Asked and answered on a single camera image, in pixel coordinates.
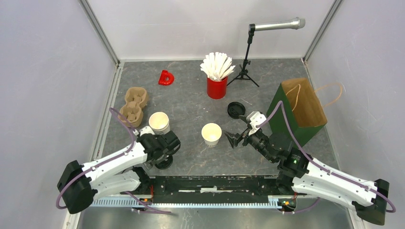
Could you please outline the white paper cup stack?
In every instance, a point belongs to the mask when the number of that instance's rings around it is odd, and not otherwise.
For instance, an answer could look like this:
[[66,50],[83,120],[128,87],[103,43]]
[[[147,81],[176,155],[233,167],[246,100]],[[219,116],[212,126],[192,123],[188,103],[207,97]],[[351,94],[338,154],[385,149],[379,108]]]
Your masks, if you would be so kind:
[[148,124],[153,132],[158,135],[167,134],[171,130],[169,118],[164,112],[153,113],[148,120]]

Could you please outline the single white paper cup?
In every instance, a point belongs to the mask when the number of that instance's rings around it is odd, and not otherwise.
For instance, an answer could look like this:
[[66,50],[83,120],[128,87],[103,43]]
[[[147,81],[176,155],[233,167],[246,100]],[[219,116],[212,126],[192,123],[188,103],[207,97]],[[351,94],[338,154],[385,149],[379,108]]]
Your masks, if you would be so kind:
[[222,136],[222,129],[218,124],[208,123],[202,128],[201,134],[208,147],[215,147]]

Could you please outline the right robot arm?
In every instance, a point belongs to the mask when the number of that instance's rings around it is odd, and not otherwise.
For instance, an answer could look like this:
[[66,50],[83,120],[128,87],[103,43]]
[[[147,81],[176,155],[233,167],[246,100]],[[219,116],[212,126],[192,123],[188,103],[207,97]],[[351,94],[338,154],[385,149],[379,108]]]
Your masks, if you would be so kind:
[[316,158],[304,156],[284,133],[267,136],[261,129],[255,131],[254,125],[264,118],[262,113],[242,115],[240,119],[247,124],[247,129],[240,134],[227,131],[224,134],[232,148],[238,144],[251,145],[269,162],[277,164],[276,189],[280,194],[309,194],[352,209],[369,223],[385,224],[389,182],[383,179],[368,181],[334,171]]

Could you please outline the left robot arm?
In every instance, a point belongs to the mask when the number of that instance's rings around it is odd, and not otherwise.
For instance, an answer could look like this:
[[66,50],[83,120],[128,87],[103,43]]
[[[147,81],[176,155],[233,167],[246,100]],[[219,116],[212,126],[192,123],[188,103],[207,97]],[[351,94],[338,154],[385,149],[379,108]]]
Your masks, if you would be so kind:
[[156,135],[148,128],[130,130],[132,142],[101,159],[68,163],[57,183],[58,209],[70,214],[88,208],[94,200],[122,192],[146,194],[152,181],[143,167],[167,169],[181,142],[173,131]]

